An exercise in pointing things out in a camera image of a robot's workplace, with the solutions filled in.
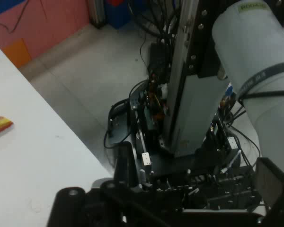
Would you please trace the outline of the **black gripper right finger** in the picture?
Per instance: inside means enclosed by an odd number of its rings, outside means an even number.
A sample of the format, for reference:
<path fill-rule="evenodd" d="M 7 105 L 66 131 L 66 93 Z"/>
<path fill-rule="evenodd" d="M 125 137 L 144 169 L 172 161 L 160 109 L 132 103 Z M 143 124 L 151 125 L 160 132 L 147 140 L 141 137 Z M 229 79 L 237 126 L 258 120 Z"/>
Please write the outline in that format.
<path fill-rule="evenodd" d="M 259 192 L 269 212 L 258 220 L 260 227 L 284 227 L 284 172 L 269 158 L 257 159 L 254 176 Z"/>

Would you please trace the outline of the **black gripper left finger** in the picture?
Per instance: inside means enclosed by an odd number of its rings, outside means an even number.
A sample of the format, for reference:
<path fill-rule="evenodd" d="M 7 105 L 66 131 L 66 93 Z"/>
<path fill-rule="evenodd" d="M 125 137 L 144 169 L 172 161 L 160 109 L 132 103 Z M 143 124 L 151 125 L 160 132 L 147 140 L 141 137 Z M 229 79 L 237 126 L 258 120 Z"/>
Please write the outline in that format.
<path fill-rule="evenodd" d="M 68 187 L 57 192 L 47 222 L 49 227 L 137 227 L 139 219 L 122 201 L 138 185 L 138 176 L 130 142 L 115 150 L 113 178 L 96 180 L 86 192 Z"/>

